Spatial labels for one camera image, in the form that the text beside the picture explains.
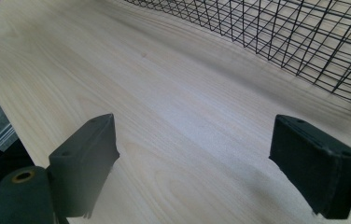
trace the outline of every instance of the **wire grid panel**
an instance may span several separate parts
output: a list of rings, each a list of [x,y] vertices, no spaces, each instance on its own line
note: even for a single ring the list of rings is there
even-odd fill
[[[351,0],[126,0],[228,37],[351,102]]]

